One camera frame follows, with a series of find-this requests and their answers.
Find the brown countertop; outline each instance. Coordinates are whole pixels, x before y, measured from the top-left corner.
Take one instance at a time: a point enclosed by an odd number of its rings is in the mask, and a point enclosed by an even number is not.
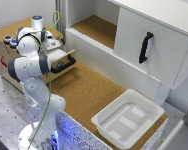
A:
[[[0,41],[3,42],[5,35],[11,35],[15,38],[16,30],[21,26],[30,27],[30,21],[30,18],[27,18],[1,28]],[[57,36],[54,30],[50,31],[54,34],[54,37]],[[117,148],[98,133],[96,126],[91,123],[91,118],[123,92],[125,92],[125,89],[79,61],[77,61],[74,69],[52,81],[52,93],[66,99],[65,112],[114,150]],[[163,115],[131,150],[140,149],[166,119],[167,115]]]

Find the cork surface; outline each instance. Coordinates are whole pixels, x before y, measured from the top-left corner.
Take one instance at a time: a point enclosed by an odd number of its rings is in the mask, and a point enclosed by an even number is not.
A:
[[[16,31],[20,27],[31,27],[31,17],[30,18],[26,18],[26,19],[21,20],[21,21],[18,21],[16,23],[13,23],[13,24],[8,25],[6,27],[0,28],[0,41],[3,42],[4,41],[4,37],[6,35],[11,35],[13,37],[13,39],[16,39]],[[56,30],[51,29],[49,31],[53,34],[54,38],[56,38],[58,36]]]
[[[92,16],[71,26],[77,31],[114,49],[117,26],[97,16]]]
[[[1,28],[0,41],[3,42],[5,35],[12,35],[15,38],[16,30],[21,26],[30,27],[30,22],[31,19],[27,18]],[[56,32],[54,30],[51,32],[56,37]],[[123,92],[125,92],[125,89],[79,61],[77,61],[75,68],[52,81],[52,93],[66,99],[65,112],[114,150],[117,150],[117,148],[98,133],[96,126],[91,122],[91,118]],[[167,115],[163,115],[131,150],[139,150],[166,119]]]

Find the white plastic bin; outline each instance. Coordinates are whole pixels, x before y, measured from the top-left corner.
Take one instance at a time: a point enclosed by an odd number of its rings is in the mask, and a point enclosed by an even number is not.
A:
[[[130,149],[163,113],[163,108],[146,97],[127,90],[91,120],[116,147]]]

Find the cabinet door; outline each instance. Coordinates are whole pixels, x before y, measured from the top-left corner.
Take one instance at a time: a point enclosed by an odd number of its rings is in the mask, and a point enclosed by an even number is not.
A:
[[[139,56],[147,33],[145,56],[139,63]],[[127,9],[121,8],[118,20],[114,54],[141,70],[173,86],[188,51],[188,36],[159,24]]]

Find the black handle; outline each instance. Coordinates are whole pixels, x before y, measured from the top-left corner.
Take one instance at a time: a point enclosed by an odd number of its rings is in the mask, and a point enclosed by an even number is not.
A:
[[[51,72],[54,73],[54,74],[57,74],[57,73],[65,70],[66,68],[72,66],[74,63],[76,63],[76,60],[70,54],[68,55],[68,59],[70,61],[67,64],[63,65],[63,66],[60,66],[60,67],[57,67],[57,68],[51,67]]]
[[[145,53],[147,50],[147,45],[148,45],[148,40],[151,39],[154,35],[150,32],[147,32],[147,36],[145,37],[144,41],[143,41],[143,45],[141,48],[141,53],[140,53],[140,57],[139,57],[139,63],[142,64],[143,62],[145,62],[147,60],[147,57],[145,57]]]

